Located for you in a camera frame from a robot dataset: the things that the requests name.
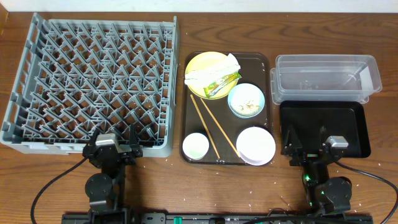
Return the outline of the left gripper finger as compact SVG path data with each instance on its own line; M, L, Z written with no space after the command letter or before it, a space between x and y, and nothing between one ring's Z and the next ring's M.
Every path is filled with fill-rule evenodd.
M129 126L129 147L130 148L139 148L139 143L136 137L136 132L134 130L134 125L131 124Z
M90 145L95 145L96 138L98 137L99 134L101 134L101 131L99 129L96 129L92 137L90 138Z

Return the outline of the white pink-rimmed bowl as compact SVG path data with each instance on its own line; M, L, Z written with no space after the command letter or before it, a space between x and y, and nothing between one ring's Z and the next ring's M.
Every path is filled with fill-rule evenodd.
M246 128L238 135L236 149L247 164L263 166L273 159L276 144L270 132L254 126Z

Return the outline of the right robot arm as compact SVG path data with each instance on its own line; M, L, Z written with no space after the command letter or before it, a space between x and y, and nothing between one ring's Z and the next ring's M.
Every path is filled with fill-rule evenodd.
M351 209L352 183L346 177L330 177L328 165L343 157L348 142L343 136L328 136L317 152L306 150L293 125L288 125L281 154L291 166L303 168L302 183L314 215L344 213Z

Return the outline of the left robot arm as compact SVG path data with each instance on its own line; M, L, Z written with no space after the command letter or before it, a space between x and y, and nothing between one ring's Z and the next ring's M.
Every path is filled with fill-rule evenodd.
M83 157L101 172L92 175L85 184L90 200L88 223L134 223L132 209L124 205L126 166L136 164L143 156L133 126L129 127L128 146L119 145L115 134L96 130L83 148Z

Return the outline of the small white cup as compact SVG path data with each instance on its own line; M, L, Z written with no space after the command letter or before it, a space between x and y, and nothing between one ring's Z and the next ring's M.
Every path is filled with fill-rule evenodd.
M182 144L183 153L190 159L200 160L209 150L209 140L202 133L191 133Z

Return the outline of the green snack wrapper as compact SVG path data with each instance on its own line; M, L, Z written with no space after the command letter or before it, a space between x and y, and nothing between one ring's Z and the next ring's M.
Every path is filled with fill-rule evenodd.
M204 92L207 98L210 98L214 95L216 95L222 88L224 88L226 85L229 85L231 82L239 80L241 78L241 75L238 72L234 72L229 75L225 75L216 81L213 81L206 87L204 87Z

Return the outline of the light blue bowl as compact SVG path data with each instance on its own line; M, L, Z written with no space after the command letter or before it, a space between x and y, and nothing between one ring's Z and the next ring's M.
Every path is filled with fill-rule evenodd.
M250 83L236 85L229 92L227 102L233 114L244 119L257 116L266 105L263 92Z

